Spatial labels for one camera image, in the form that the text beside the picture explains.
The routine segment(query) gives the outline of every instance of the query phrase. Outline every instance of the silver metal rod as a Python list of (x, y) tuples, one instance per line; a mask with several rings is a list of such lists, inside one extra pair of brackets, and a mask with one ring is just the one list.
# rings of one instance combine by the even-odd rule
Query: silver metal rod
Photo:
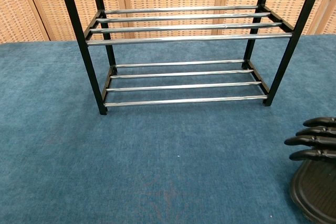
[(235, 14), (190, 14), (176, 16), (154, 16), (154, 17), (129, 17), (129, 18), (97, 18), (98, 23), (115, 22), (139, 22), (139, 21), (160, 21), (180, 19), (206, 19), (206, 18), (255, 18), (268, 17), (270, 13), (235, 13)]
[(147, 9), (125, 9), (125, 10), (106, 10), (105, 14), (123, 14), (123, 13), (161, 13), (178, 12), (185, 10), (245, 10), (257, 9), (256, 5), (243, 6), (191, 6), (191, 7), (166, 7), (166, 8), (147, 8)]
[(149, 27), (119, 27), (90, 29), (93, 34), (129, 33), (137, 31), (173, 31), (173, 30), (207, 30), (207, 29), (246, 29), (278, 27), (282, 23), (236, 23), (215, 25), (178, 25), (178, 26), (149, 26)]
[(119, 45), (119, 44), (141, 44), (176, 41), (199, 41), (199, 40), (230, 40), (230, 39), (273, 39), (290, 38), (292, 33), (283, 34), (234, 34), (234, 35), (199, 35), (199, 36), (176, 36), (162, 38), (143, 39), (110, 39), (110, 40), (89, 40), (88, 46)]
[(261, 81), (232, 82), (232, 83), (210, 83), (210, 84), (189, 84), (189, 85), (136, 87), (136, 88), (117, 88), (117, 89), (106, 89), (106, 91), (107, 92), (130, 92), (130, 91), (150, 91), (150, 90), (169, 90), (169, 89), (199, 89), (199, 88), (250, 86), (250, 85), (259, 85), (259, 84), (261, 84)]
[(213, 75), (213, 74), (251, 73), (251, 72), (253, 72), (253, 69), (207, 71), (207, 72), (130, 74), (130, 75), (126, 75), (126, 76), (111, 76), (111, 79), (155, 78), (155, 77), (173, 77), (173, 76), (207, 76), (207, 75)]
[(221, 101), (240, 101), (240, 100), (256, 100), (267, 99), (267, 95), (251, 95), (245, 97), (216, 97), (216, 98), (194, 98), (194, 99), (177, 99), (177, 100), (162, 100), (162, 101), (140, 101), (140, 102), (113, 102), (105, 103), (106, 107), (120, 106), (136, 106), (136, 105), (159, 105), (159, 104), (174, 104), (174, 103), (195, 103), (195, 102), (221, 102)]
[(186, 61), (186, 62), (164, 62), (164, 63), (143, 63), (143, 64), (118, 64), (116, 68), (142, 68), (142, 67), (164, 67), (164, 66), (184, 66), (203, 65), (220, 63), (244, 63), (245, 60), (208, 60), (208, 61)]

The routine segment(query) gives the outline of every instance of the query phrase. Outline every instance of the textured rubber surface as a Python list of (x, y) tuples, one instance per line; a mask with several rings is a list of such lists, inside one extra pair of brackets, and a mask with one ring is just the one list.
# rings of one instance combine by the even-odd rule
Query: textured rubber surface
[(290, 196), (308, 219), (336, 223), (336, 163), (304, 161), (291, 181)]

